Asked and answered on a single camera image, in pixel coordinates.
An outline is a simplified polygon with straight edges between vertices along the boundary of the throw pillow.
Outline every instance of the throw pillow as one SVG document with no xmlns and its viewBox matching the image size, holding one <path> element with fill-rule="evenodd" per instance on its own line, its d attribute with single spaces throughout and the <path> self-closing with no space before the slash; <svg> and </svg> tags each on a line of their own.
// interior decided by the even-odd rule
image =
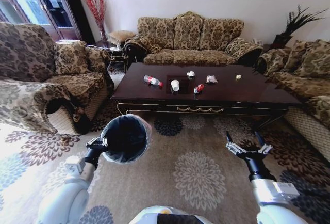
<svg viewBox="0 0 330 224">
<path fill-rule="evenodd" d="M 287 72 L 287 73 L 294 72 L 303 62 L 302 57 L 311 43 L 313 42 L 305 42 L 305 41 L 297 40 L 294 43 L 288 61 L 281 72 Z"/>
<path fill-rule="evenodd" d="M 293 73 L 300 77 L 330 77 L 330 42 L 316 40 L 303 55 L 303 63 Z"/>
<path fill-rule="evenodd" d="M 86 43 L 79 41 L 71 44 L 55 44 L 55 73 L 64 74 L 82 74 L 89 73 L 86 61 Z"/>
<path fill-rule="evenodd" d="M 109 34 L 109 40 L 111 43 L 120 45 L 122 42 L 125 42 L 127 39 L 135 36 L 135 33 L 128 30 L 116 30 Z"/>
</svg>

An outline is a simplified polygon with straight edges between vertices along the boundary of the floral sofa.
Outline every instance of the floral sofa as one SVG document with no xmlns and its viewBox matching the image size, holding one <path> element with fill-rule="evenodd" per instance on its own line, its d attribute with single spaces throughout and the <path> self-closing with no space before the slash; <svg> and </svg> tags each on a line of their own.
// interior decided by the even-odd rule
<svg viewBox="0 0 330 224">
<path fill-rule="evenodd" d="M 125 43 L 130 61 L 148 64 L 252 66 L 262 47 L 241 35 L 239 19 L 206 19 L 193 12 L 175 18 L 142 17 L 138 35 Z"/>
<path fill-rule="evenodd" d="M 285 119 L 330 161 L 330 42 L 296 41 L 262 54 L 257 70 L 302 103 Z"/>
<path fill-rule="evenodd" d="M 107 53 L 54 43 L 41 26 L 0 22 L 0 122 L 34 132 L 81 134 L 113 91 Z"/>
</svg>

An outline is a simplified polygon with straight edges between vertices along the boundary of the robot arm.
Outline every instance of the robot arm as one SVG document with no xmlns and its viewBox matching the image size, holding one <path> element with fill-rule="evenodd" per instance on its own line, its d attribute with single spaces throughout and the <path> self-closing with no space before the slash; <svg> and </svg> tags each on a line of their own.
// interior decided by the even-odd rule
<svg viewBox="0 0 330 224">
<path fill-rule="evenodd" d="M 97 169 L 98 158 L 107 151 L 107 139 L 92 139 L 86 147 L 85 158 L 69 157 L 66 160 L 68 177 L 64 185 L 43 199 L 37 223 L 78 223 L 89 199 L 87 190 Z"/>
<path fill-rule="evenodd" d="M 233 143 L 227 131 L 226 147 L 237 157 L 243 159 L 250 171 L 249 179 L 253 185 L 253 193 L 260 206 L 257 215 L 258 223 L 262 224 L 307 224 L 291 210 L 284 207 L 288 200 L 299 196 L 299 192 L 291 183 L 276 182 L 276 178 L 263 163 L 263 159 L 273 148 L 265 144 L 259 133 L 255 132 L 259 144 L 262 146 L 257 151 L 247 151 Z"/>
</svg>

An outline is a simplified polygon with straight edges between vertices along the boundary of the white cup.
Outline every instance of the white cup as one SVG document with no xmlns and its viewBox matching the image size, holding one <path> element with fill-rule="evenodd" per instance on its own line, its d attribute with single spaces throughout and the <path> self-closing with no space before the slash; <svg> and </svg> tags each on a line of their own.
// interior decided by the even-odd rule
<svg viewBox="0 0 330 224">
<path fill-rule="evenodd" d="M 176 79 L 171 82 L 171 86 L 173 88 L 173 91 L 179 91 L 179 81 Z"/>
</svg>

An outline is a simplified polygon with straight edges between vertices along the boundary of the red decorative branch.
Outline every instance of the red decorative branch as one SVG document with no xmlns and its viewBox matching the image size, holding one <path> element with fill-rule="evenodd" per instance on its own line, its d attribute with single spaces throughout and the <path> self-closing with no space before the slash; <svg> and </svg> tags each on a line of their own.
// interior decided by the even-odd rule
<svg viewBox="0 0 330 224">
<path fill-rule="evenodd" d="M 107 6 L 106 0 L 85 0 L 85 2 L 88 5 L 91 13 L 93 14 L 95 22 L 97 23 L 99 29 L 104 29 L 103 22 L 105 9 Z"/>
</svg>

